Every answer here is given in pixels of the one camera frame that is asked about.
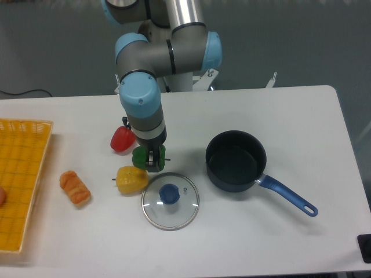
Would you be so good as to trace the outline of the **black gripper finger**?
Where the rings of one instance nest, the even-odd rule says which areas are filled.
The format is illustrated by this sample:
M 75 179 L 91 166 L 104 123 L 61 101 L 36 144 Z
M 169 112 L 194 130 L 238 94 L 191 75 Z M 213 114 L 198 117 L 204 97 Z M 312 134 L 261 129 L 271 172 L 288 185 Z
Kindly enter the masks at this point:
M 147 151 L 146 169 L 149 173 L 159 172 L 159 154 L 157 150 Z

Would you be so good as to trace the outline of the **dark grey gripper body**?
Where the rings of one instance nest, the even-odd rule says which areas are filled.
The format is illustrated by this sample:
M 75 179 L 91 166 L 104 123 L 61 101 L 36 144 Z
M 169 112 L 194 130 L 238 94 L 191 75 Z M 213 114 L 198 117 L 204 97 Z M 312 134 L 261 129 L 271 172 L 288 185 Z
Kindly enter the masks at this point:
M 141 147 L 144 147 L 150 151 L 153 151 L 164 144 L 166 137 L 167 137 L 167 134 L 162 133 L 159 136 L 152 138 L 152 139 L 143 139 L 143 138 L 136 136 L 136 140 Z

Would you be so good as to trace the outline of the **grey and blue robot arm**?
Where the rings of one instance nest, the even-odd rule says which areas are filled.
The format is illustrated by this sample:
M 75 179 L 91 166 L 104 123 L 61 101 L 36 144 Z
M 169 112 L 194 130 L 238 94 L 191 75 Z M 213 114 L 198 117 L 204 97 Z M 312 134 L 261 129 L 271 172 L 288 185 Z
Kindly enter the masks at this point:
M 117 24 L 141 29 L 115 43 L 118 94 L 139 143 L 132 162 L 157 173 L 165 166 L 166 125 L 158 78 L 207 71 L 222 62 L 218 33 L 206 28 L 199 1 L 103 1 Z

